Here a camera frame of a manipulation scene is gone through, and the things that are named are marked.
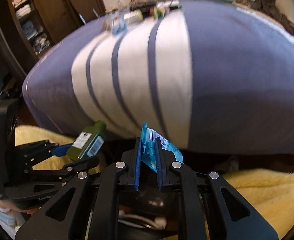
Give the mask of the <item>person's left hand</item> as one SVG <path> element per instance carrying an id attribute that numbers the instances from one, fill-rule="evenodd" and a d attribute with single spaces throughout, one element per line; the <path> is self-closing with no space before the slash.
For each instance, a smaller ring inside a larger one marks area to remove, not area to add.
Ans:
<path id="1" fill-rule="evenodd" d="M 15 228 L 17 226 L 22 226 L 22 224 L 25 222 L 22 215 L 19 215 L 19 213 L 26 213 L 28 215 L 33 215 L 39 210 L 38 207 L 34 209 L 27 209 L 22 210 L 17 208 L 15 205 L 12 207 L 10 206 L 1 206 L 0 202 L 0 225 L 4 227 L 9 228 Z"/>

